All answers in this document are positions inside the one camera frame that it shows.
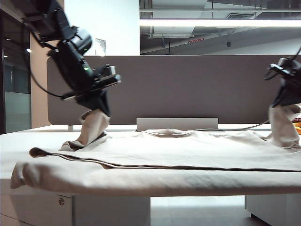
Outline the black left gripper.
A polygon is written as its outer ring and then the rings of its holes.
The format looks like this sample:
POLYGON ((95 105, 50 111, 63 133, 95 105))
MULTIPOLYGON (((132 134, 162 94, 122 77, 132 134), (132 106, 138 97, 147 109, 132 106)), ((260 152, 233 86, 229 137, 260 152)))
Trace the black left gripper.
POLYGON ((107 99, 107 88, 121 83, 121 78, 98 78, 89 84, 87 88, 82 88, 78 81, 66 80, 71 92, 62 95, 62 100, 76 99, 76 102, 90 110, 101 110, 110 116, 109 103, 107 99))

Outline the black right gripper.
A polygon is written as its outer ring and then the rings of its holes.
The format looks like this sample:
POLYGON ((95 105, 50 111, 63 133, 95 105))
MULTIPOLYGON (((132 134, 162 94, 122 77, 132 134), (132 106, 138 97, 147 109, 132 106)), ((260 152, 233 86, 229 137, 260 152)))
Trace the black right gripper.
POLYGON ((280 89, 271 107, 288 106, 301 103, 301 71, 281 70, 280 89))

